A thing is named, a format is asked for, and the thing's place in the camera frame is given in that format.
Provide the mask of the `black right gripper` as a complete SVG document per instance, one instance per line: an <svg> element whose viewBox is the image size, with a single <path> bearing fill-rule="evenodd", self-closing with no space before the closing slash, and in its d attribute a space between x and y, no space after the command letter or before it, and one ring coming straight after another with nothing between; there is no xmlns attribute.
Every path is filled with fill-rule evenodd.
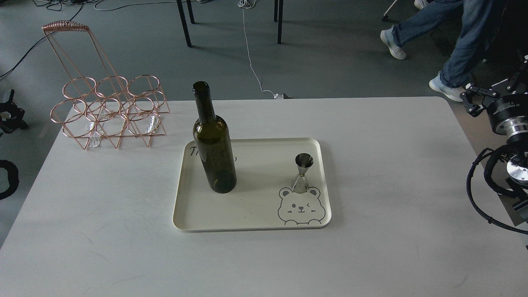
<svg viewBox="0 0 528 297"><path fill-rule="evenodd" d="M508 81L500 81L489 88L468 84L466 90L460 94L463 105L471 116L477 117L486 111L490 118L511 118L512 115L504 109L499 111L491 107L491 103L507 95Z"/></svg>

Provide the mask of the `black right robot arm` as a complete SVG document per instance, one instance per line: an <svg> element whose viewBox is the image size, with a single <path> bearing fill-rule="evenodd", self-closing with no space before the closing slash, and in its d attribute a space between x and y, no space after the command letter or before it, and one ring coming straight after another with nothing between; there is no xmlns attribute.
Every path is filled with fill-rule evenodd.
<svg viewBox="0 0 528 297"><path fill-rule="evenodd" d="M473 117L487 112L491 129L505 135L514 149L507 162L507 172L514 182L527 187L528 95L527 56L509 78L490 87L469 83L460 94L466 112Z"/></svg>

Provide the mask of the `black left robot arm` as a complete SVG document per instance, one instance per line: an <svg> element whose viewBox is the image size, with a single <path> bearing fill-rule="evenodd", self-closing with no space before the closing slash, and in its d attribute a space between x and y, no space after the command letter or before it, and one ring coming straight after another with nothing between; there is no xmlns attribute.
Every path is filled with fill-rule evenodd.
<svg viewBox="0 0 528 297"><path fill-rule="evenodd" d="M25 110L19 108L13 101L15 90L11 89L1 94L0 113L1 113L1 136L11 134L16 129L28 129L28 124L23 120Z"/></svg>

